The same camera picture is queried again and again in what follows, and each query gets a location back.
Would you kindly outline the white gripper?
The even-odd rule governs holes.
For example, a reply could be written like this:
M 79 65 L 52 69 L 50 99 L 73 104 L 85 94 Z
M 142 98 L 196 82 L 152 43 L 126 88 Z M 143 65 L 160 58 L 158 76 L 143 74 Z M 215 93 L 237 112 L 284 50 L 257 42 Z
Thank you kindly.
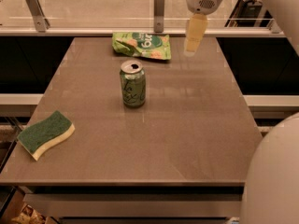
M 184 54 L 192 57 L 199 48 L 207 28 L 206 15 L 214 13 L 222 0 L 186 0 L 187 8 L 193 14 L 187 21 Z

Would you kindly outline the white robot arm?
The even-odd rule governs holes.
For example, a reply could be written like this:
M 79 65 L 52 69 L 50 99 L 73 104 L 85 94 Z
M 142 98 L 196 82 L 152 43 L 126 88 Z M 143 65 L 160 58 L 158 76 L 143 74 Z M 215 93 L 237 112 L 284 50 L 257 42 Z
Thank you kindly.
M 222 0 L 186 0 L 184 53 L 192 56 L 207 27 L 206 16 Z M 299 0 L 263 0 L 299 53 Z M 256 148 L 249 165 L 239 224 L 299 224 L 299 117 L 294 114 L 274 127 Z

